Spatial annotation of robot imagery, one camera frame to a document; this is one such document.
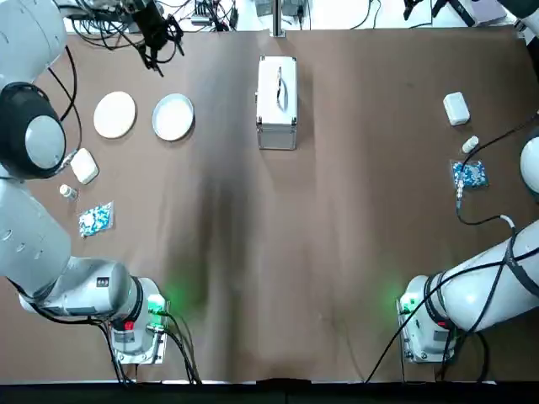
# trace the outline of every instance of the black cable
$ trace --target black cable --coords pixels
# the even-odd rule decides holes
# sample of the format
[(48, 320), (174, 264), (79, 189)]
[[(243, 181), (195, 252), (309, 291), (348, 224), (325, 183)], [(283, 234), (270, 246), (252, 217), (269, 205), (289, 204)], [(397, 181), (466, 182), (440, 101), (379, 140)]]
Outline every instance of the black cable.
[(369, 5), (367, 7), (367, 14), (365, 16), (365, 18), (363, 19), (363, 21), (361, 21), (359, 24), (353, 26), (352, 28), (350, 29), (356, 29), (356, 28), (359, 28), (361, 25), (363, 25), (365, 23), (365, 21), (369, 18), (369, 14), (371, 13), (371, 4), (374, 0), (368, 0), (369, 1)]
[(303, 17), (305, 16), (305, 10), (303, 9), (303, 4), (297, 6), (297, 22), (300, 23), (300, 31), (303, 31)]
[(95, 326), (98, 324), (101, 324), (102, 321), (100, 320), (94, 320), (92, 317), (88, 316), (86, 320), (60, 320), (59, 318), (55, 318), (53, 316), (50, 316), (46, 311), (41, 310), (35, 303), (29, 303), (29, 305), (34, 309), (34, 311), (39, 314), (40, 316), (44, 317), (50, 322), (55, 322), (56, 324), (78, 324), (78, 325), (91, 325)]
[[(515, 260), (518, 262), (520, 260), (523, 260), (523, 259), (527, 259), (529, 257), (532, 257), (534, 255), (536, 255), (537, 253), (539, 253), (539, 247), (538, 248), (535, 248), (525, 254), (522, 254), (520, 255), (519, 257), (515, 258)], [(389, 348), (392, 346), (393, 342), (395, 341), (395, 339), (399, 336), (399, 334), (401, 333), (401, 331), (406, 327), (406, 325), (408, 324), (408, 322), (412, 319), (412, 317), (415, 315), (415, 313), (418, 312), (419, 308), (427, 301), (427, 299), (429, 299), (439, 288), (441, 288), (441, 286), (443, 286), (444, 284), (446, 284), (447, 282), (449, 282), (450, 280), (456, 278), (457, 276), (460, 276), (460, 275), (464, 275), (464, 274), (468, 274), (472, 271), (478, 271), (479, 269), (485, 269), (485, 268), (490, 268), (490, 267), (494, 267), (494, 266), (497, 266), (497, 265), (501, 265), (502, 263), (504, 263), (504, 260), (502, 261), (498, 261), (498, 262), (495, 262), (495, 263), (484, 263), (484, 264), (481, 264), (481, 265), (478, 265), (478, 266), (475, 266), (475, 267), (471, 267), (471, 268), (466, 268), (466, 269), (463, 269), (461, 272), (458, 272), (456, 274), (453, 274), (449, 277), (447, 277), (446, 279), (442, 280), (439, 284), (437, 284), (428, 294), (427, 296), (425, 296), (421, 301), (420, 303), (417, 305), (417, 307), (410, 313), (410, 315), (408, 316), (408, 318), (403, 322), (403, 324), (398, 328), (398, 330), (395, 332), (395, 334), (393, 335), (393, 337), (391, 338), (391, 340), (389, 341), (389, 344), (386, 346), (386, 348), (384, 349), (384, 351), (382, 352), (382, 355), (380, 356), (380, 358), (378, 359), (378, 361), (376, 362), (375, 366), (374, 366), (374, 369), (372, 370), (371, 374), (369, 375), (369, 377), (366, 379), (365, 383), (368, 383), (369, 381), (371, 381), (372, 379), (372, 376), (376, 373), (378, 367), (380, 366), (380, 363), (383, 361), (383, 359), (385, 358), (386, 354), (387, 354), (387, 351), (389, 350)]]
[(75, 0), (75, 3), (77, 3), (78, 6), (79, 6), (82, 10), (84, 10), (84, 11), (86, 11), (86, 12), (88, 12), (88, 13), (93, 13), (93, 12), (97, 11), (96, 9), (91, 8), (91, 7), (88, 5), (88, 3), (86, 3), (84, 0)]
[(309, 31), (311, 30), (311, 4), (309, 3), (309, 0), (307, 0), (307, 11), (309, 12)]
[(444, 353), (442, 354), (442, 357), (441, 357), (441, 367), (440, 367), (440, 370), (436, 373), (435, 375), (435, 379), (436, 379), (436, 376), (440, 376), (441, 377), (441, 380), (443, 381), (444, 378), (446, 377), (446, 367), (447, 367), (447, 363), (449, 362), (449, 344), (451, 343), (451, 340), (453, 339), (453, 333), (456, 332), (456, 328), (455, 327), (451, 327), (449, 329), (449, 332), (447, 333), (447, 339), (446, 339), (446, 345), (444, 346)]
[(109, 349), (109, 354), (110, 354), (110, 360), (112, 362), (112, 367), (115, 370), (116, 379), (118, 380), (118, 383), (125, 386), (125, 379), (122, 380), (122, 378), (120, 377), (120, 372), (118, 371), (118, 368), (121, 369), (121, 365), (116, 363), (116, 357), (112, 350), (112, 345), (110, 344), (109, 333), (104, 328), (106, 326), (100, 326), (100, 325), (95, 325), (95, 326), (103, 333), (104, 339), (107, 342), (107, 347)]
[[(72, 25), (72, 28), (73, 28), (73, 31), (75, 31), (75, 33), (79, 36), (79, 38), (81, 38), (84, 42), (92, 45), (92, 46), (97, 46), (98, 48), (105, 48), (107, 49), (108, 51), (115, 51), (117, 49), (123, 49), (123, 48), (127, 48), (129, 46), (132, 46), (132, 42), (131, 43), (127, 43), (127, 44), (123, 44), (123, 45), (109, 45), (107, 44), (105, 40), (107, 39), (110, 39), (112, 38), (113, 36), (117, 35), (119, 32), (125, 32), (127, 30), (127, 25), (125, 24), (122, 24), (119, 28), (115, 27), (114, 25), (111, 24), (111, 22), (109, 22), (109, 29), (106, 29), (105, 32), (103, 32), (103, 27), (99, 27), (97, 25), (94, 26), (94, 28), (96, 30), (99, 31), (98, 35), (99, 35), (99, 38), (91, 38), (91, 37), (88, 37), (86, 36), (85, 34), (83, 34), (82, 32), (80, 32), (80, 30), (77, 28), (77, 26), (75, 25), (75, 19), (73, 18), (70, 18), (71, 20), (71, 25)], [(81, 20), (80, 21), (80, 24), (82, 25), (83, 28), (85, 28), (85, 25), (84, 23), (86, 23), (87, 20)], [(115, 29), (115, 32), (111, 31), (110, 30), (110, 27), (112, 26), (112, 28)], [(144, 40), (140, 40), (138, 42), (135, 43), (136, 46), (139, 46), (139, 45), (143, 45), (145, 42)]]
[(185, 16), (183, 16), (181, 19), (178, 19), (178, 22), (181, 23), (182, 21), (185, 21), (186, 19), (190, 19), (191, 16), (195, 13), (195, 11), (191, 11), (190, 13), (187, 13)]
[(69, 93), (69, 91), (67, 91), (66, 86), (64, 86), (64, 83), (61, 82), (60, 78), (56, 75), (56, 73), (54, 73), (54, 71), (50, 67), (48, 67), (48, 70), (49, 70), (49, 73), (58, 82), (58, 84), (60, 84), (61, 89), (64, 90), (64, 93), (66, 94), (67, 98), (69, 99), (70, 104), (72, 103), (73, 111), (75, 111), (75, 115), (77, 117), (77, 124), (78, 124), (78, 142), (77, 142), (77, 147), (75, 147), (75, 151), (78, 151), (81, 148), (81, 145), (83, 143), (83, 124), (81, 122), (81, 117), (78, 114), (77, 105), (75, 105), (75, 103), (72, 102), (74, 100), (73, 100), (71, 94)]
[(483, 345), (483, 367), (481, 368), (481, 374), (477, 379), (477, 383), (483, 383), (486, 380), (488, 370), (490, 369), (490, 349), (484, 335), (480, 331), (476, 332), (475, 334), (478, 336), (479, 341), (481, 341), (481, 344)]
[(185, 352), (185, 348), (184, 348), (184, 345), (182, 344), (182, 342), (178, 339), (178, 337), (176, 337), (176, 335), (174, 335), (173, 332), (165, 329), (164, 332), (172, 338), (172, 340), (174, 341), (174, 343), (176, 344), (176, 346), (178, 347), (179, 349), (179, 352), (182, 354), (182, 356), (184, 357), (184, 363), (185, 363), (185, 371), (187, 372), (187, 377), (191, 378), (192, 380), (195, 381), (195, 383), (197, 384), (202, 384), (202, 380), (200, 380), (200, 378), (198, 377), (198, 375), (195, 373), (195, 370), (193, 369), (193, 366), (191, 365), (191, 363), (189, 362), (189, 359), (187, 357), (187, 353)]
[(172, 50), (172, 55), (170, 55), (170, 57), (168, 59), (165, 59), (164, 61), (160, 61), (160, 60), (155, 60), (156, 63), (160, 63), (162, 65), (164, 65), (165, 63), (169, 63), (173, 58), (174, 56), (176, 56), (176, 50), (178, 49), (178, 46), (177, 44), (174, 42), (174, 48)]
[(225, 20), (227, 21), (228, 28), (235, 31), (236, 29), (234, 29), (234, 28), (231, 26), (231, 24), (230, 24), (230, 18), (228, 17), (228, 14), (230, 14), (230, 12), (232, 11), (232, 9), (234, 8), (234, 5), (232, 5), (232, 6), (228, 9), (228, 11), (225, 10), (225, 8), (223, 7), (222, 3), (219, 3), (219, 7), (221, 8), (222, 12), (224, 13), (224, 16), (223, 16), (223, 18), (221, 19), (221, 21), (225, 19)]
[(131, 380), (129, 377), (127, 377), (127, 375), (125, 374), (124, 368), (123, 368), (123, 366), (121, 365), (120, 362), (118, 362), (118, 369), (120, 370), (121, 377), (122, 377), (122, 379), (123, 379), (123, 381), (125, 383), (130, 384), (130, 385), (135, 384), (135, 382), (133, 380)]
[(67, 8), (71, 8), (71, 9), (75, 9), (75, 10), (81, 10), (81, 11), (85, 11), (84, 9), (80, 8), (79, 6), (70, 6), (70, 5), (67, 5), (67, 4), (61, 4), (61, 5), (56, 5), (58, 7), (59, 10), (62, 10), (62, 9), (67, 9)]
[(129, 37), (124, 33), (123, 30), (121, 29), (116, 29), (118, 34), (120, 34), (120, 36), (130, 45), (132, 46), (133, 48), (135, 48), (137, 51), (138, 51), (138, 47), (137, 47), (137, 44), (135, 44), (135, 42), (133, 42), (132, 40), (129, 39)]
[[(111, 22), (107, 22), (107, 24), (109, 25), (109, 27), (106, 29), (104, 27), (104, 23), (105, 21), (99, 21), (99, 24), (92, 24), (92, 26), (95, 28), (95, 29), (98, 29), (100, 31), (100, 36), (101, 36), (101, 40), (104, 42), (105, 40), (109, 40), (110, 38), (112, 38), (113, 36), (116, 35), (115, 32), (112, 32), (110, 30), (110, 26), (112, 25)], [(122, 31), (125, 31), (127, 29), (127, 26), (125, 24), (122, 24), (120, 26), (120, 29)]]
[[(492, 299), (494, 297), (494, 292), (496, 291), (496, 288), (498, 286), (498, 282), (499, 282), (499, 279), (501, 277), (501, 274), (502, 274), (502, 271), (504, 269), (504, 266), (506, 264), (506, 261), (507, 261), (507, 258), (510, 257), (512, 255), (512, 251), (513, 251), (513, 246), (515, 245), (515, 241), (516, 241), (516, 229), (511, 226), (511, 238), (507, 244), (507, 250), (506, 250), (506, 254), (505, 254), (505, 257), (504, 257), (504, 260), (502, 260), (501, 264), (499, 265), (499, 268), (498, 268), (498, 272), (496, 273), (496, 276), (494, 277), (494, 281), (492, 283), (492, 286), (490, 288), (490, 291), (488, 292), (488, 296), (487, 296), (487, 299), (485, 301), (485, 304), (483, 306), (483, 309), (481, 310), (481, 313), (479, 313), (479, 316), (477, 318), (477, 320), (473, 323), (473, 325), (464, 333), (464, 336), (462, 337), (462, 339), (458, 340), (456, 342), (456, 345), (455, 345), (455, 349), (454, 349), (454, 358), (458, 358), (458, 354), (460, 353), (461, 349), (462, 349), (462, 346), (464, 345), (464, 343), (466, 342), (468, 336), (472, 333), (475, 332), (475, 330), (478, 328), (479, 324), (481, 323), (481, 321), (483, 320), (485, 314), (487, 313), (487, 310), (488, 308), (490, 307), (490, 303), (492, 302)], [(440, 376), (441, 378), (441, 381), (444, 381), (445, 377), (446, 377), (446, 371), (447, 371), (447, 367), (449, 366), (449, 362), (446, 361), (446, 357), (448, 355), (448, 348), (449, 348), (449, 343), (451, 341), (451, 331), (455, 331), (454, 329), (450, 330), (450, 333), (447, 337), (447, 340), (446, 340), (446, 346), (444, 348), (444, 356), (442, 358), (442, 363), (441, 363), (441, 368), (440, 368), (440, 371), (438, 372), (438, 375)], [(484, 355), (484, 361), (487, 361), (487, 363), (485, 364), (485, 362), (483, 361), (483, 370), (482, 370), (482, 374), (484, 373), (486, 377), (486, 373), (488, 373), (488, 355), (485, 354)]]
[(432, 17), (432, 0), (430, 0), (430, 22), (429, 23), (422, 23), (422, 24), (412, 25), (411, 27), (408, 27), (408, 28), (409, 29), (414, 29), (414, 28), (424, 27), (426, 25), (432, 26), (433, 23), (434, 23), (434, 19)]
[(181, 331), (181, 329), (180, 329), (180, 327), (178, 325), (178, 322), (176, 322), (176, 319), (174, 318), (174, 316), (172, 316), (169, 313), (163, 313), (163, 315), (170, 318), (173, 321), (174, 326), (178, 330), (178, 335), (180, 337), (180, 340), (182, 341), (182, 343), (187, 345), (187, 348), (189, 350), (190, 361), (191, 361), (191, 364), (193, 366), (193, 371), (195, 372), (196, 376), (199, 377), (199, 370), (198, 370), (198, 368), (196, 366), (196, 362), (195, 362), (195, 346), (193, 344), (193, 336), (191, 335), (191, 331), (189, 329), (189, 326), (187, 325), (187, 322), (184, 320), (184, 318), (182, 316), (179, 317), (181, 322), (183, 323), (183, 325), (185, 327), (185, 330), (187, 331), (188, 338), (186, 338), (185, 335), (182, 333), (182, 331)]
[(401, 351), (401, 354), (400, 354), (400, 357), (401, 357), (401, 380), (403, 383), (406, 383), (406, 376), (404, 375), (404, 353), (403, 353), (403, 350), (404, 350), (404, 344), (403, 344), (403, 335), (400, 334), (400, 338), (398, 339), (399, 341), (399, 345), (400, 345), (400, 351)]
[(191, 3), (193, 0), (185, 0), (185, 2), (180, 5), (173, 13), (172, 15), (176, 15), (176, 13), (181, 10), (182, 8), (184, 8), (185, 6), (187, 6), (189, 3)]
[(473, 158), (476, 154), (478, 154), (482, 149), (485, 149), (486, 147), (489, 147), (490, 145), (493, 145), (494, 143), (496, 143), (498, 141), (501, 141), (501, 140), (505, 139), (508, 136), (513, 135), (514, 133), (518, 132), (519, 130), (524, 129), (526, 126), (528, 126), (531, 122), (533, 122), (536, 119), (538, 114), (539, 114), (539, 111), (535, 112), (532, 117), (528, 118), (527, 120), (525, 120), (521, 124), (517, 125), (513, 129), (509, 129), (503, 135), (498, 136), (498, 137), (492, 139), (491, 141), (488, 141), (484, 145), (481, 145), (481, 146), (473, 149), (470, 152), (470, 154), (468, 154), (467, 157), (464, 159), (464, 162), (462, 163), (462, 167), (461, 167), (461, 173), (464, 171), (464, 166), (466, 166), (466, 164), (470, 161), (470, 159)]
[(217, 14), (215, 10), (213, 9), (213, 2), (211, 4), (203, 2), (200, 5), (210, 14), (210, 17), (211, 17), (211, 20), (213, 21), (214, 26), (217, 27), (217, 25), (219, 24), (219, 19), (217, 18)]
[[(503, 135), (500, 135), (500, 136), (492, 139), (491, 141), (488, 141), (484, 145), (481, 145), (480, 147), (477, 147), (476, 149), (472, 150), (472, 152), (470, 152), (470, 154), (468, 154), (467, 157), (464, 159), (464, 162), (462, 162), (461, 169), (459, 171), (459, 179), (458, 179), (458, 183), (457, 183), (457, 201), (456, 201), (456, 217), (458, 218), (458, 220), (461, 223), (463, 223), (465, 225), (468, 225), (468, 226), (479, 226), (479, 225), (482, 225), (483, 223), (488, 223), (488, 222), (494, 221), (496, 219), (503, 219), (500, 215), (490, 216), (490, 217), (488, 217), (486, 219), (482, 219), (480, 221), (467, 221), (464, 218), (462, 218), (462, 215), (461, 215), (462, 199), (463, 199), (462, 191), (464, 189), (464, 186), (463, 186), (463, 184), (461, 185), (461, 181), (462, 181), (462, 176), (463, 176), (463, 173), (464, 173), (464, 168), (467, 165), (467, 163), (470, 161), (470, 159), (473, 158), (475, 155), (477, 155), (481, 150), (493, 145), (494, 143), (496, 143), (498, 141), (501, 141), (501, 140), (513, 135), (514, 133), (518, 132), (519, 130), (522, 130), (523, 128), (528, 126), (531, 122), (533, 122), (536, 119), (536, 117), (537, 117), (537, 112), (534, 113), (532, 115), (532, 117), (530, 117), (528, 120), (518, 124), (516, 127), (514, 127), (512, 129), (508, 130), (507, 132), (505, 132)], [(458, 187), (461, 187), (460, 196), (459, 196)]]
[(378, 13), (380, 13), (380, 8), (382, 8), (382, 1), (378, 0), (378, 9), (376, 11), (376, 14), (374, 14), (374, 24), (372, 25), (372, 28), (376, 28), (376, 19), (378, 18)]
[(75, 100), (77, 99), (77, 87), (78, 87), (77, 68), (75, 67), (75, 61), (73, 60), (73, 55), (71, 51), (69, 50), (69, 46), (67, 45), (66, 45), (66, 53), (67, 53), (67, 56), (69, 57), (69, 63), (71, 64), (71, 70), (72, 70), (72, 75), (73, 75), (73, 93), (71, 95), (71, 99), (69, 100), (69, 105), (67, 106), (66, 111), (60, 117), (61, 122), (63, 122), (63, 120), (69, 115), (73, 106), (75, 105)]

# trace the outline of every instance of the robotic arm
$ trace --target robotic arm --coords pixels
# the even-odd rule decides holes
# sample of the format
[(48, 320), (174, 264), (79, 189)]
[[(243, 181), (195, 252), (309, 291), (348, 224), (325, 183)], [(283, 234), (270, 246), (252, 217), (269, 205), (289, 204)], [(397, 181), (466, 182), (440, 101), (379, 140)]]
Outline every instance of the robotic arm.
[(161, 363), (166, 334), (148, 329), (165, 323), (153, 314), (165, 310), (157, 286), (121, 263), (72, 257), (69, 236), (24, 185), (55, 175), (65, 161), (61, 122), (32, 84), (65, 39), (52, 0), (0, 1), (0, 275), (27, 311), (108, 322), (121, 363)]
[[(522, 230), (515, 239), (513, 252), (524, 256), (518, 263), (508, 262), (501, 270), (495, 293), (483, 317), (482, 311), (493, 287), (499, 264), (465, 273), (468, 268), (489, 263), (499, 263), (507, 257), (510, 240), (470, 258), (446, 272), (420, 275), (408, 284), (406, 293), (398, 300), (398, 320), (403, 324), (403, 349), (411, 362), (442, 362), (449, 329), (456, 327), (481, 331), (498, 322), (509, 320), (539, 306), (539, 254), (532, 253), (539, 240), (539, 221)], [(415, 314), (419, 303), (444, 279), (443, 284)], [(453, 355), (455, 338), (448, 344), (448, 354)]]

